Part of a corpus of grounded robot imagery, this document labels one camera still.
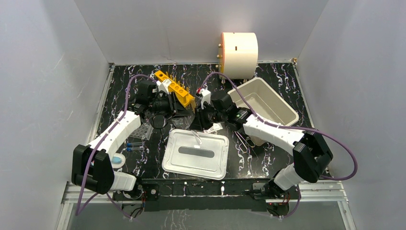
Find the yellow test tube rack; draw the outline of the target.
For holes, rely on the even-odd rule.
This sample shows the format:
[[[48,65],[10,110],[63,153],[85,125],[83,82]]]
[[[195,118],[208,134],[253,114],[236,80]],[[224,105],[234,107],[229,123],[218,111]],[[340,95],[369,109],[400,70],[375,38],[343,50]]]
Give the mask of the yellow test tube rack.
[[[172,81],[169,86],[169,92],[175,93],[182,105],[184,105],[185,107],[189,105],[192,107],[192,109],[196,107],[195,97],[190,94],[190,90],[188,87],[185,87],[182,83],[176,81],[176,79],[173,78],[172,75],[168,75],[168,73],[164,73],[160,70],[157,71],[154,75],[161,82],[163,82],[165,79],[170,79]]]

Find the small clear beaker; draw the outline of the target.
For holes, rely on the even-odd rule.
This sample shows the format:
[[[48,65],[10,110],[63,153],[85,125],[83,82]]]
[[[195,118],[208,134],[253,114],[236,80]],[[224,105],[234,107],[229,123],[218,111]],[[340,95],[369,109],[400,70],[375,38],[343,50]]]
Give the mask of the small clear beaker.
[[[171,123],[179,129],[186,129],[188,128],[188,122],[185,118],[174,118],[171,120]]]

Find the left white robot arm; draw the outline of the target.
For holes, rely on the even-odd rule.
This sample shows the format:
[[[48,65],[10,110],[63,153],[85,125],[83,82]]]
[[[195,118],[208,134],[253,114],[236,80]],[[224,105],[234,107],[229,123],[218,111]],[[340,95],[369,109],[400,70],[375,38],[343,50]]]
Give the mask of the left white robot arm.
[[[130,199],[140,198],[143,187],[137,177],[115,170],[116,151],[143,122],[162,128],[172,118],[190,116],[192,107],[194,97],[170,79],[139,81],[135,95],[126,99],[124,110],[110,126],[89,144],[75,147],[72,183],[98,194],[124,191]]]

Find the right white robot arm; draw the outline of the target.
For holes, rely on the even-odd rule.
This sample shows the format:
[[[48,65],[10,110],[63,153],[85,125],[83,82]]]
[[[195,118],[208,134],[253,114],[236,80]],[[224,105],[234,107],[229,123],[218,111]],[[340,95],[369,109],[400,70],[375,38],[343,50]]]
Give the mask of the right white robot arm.
[[[275,198],[283,198],[292,186],[303,181],[317,182],[333,158],[319,133],[301,131],[297,127],[280,128],[248,108],[237,107],[226,92],[200,89],[197,96],[201,104],[195,108],[190,129],[208,130],[215,123],[224,123],[233,131],[262,139],[293,156],[293,163],[279,170],[269,181],[270,194]]]

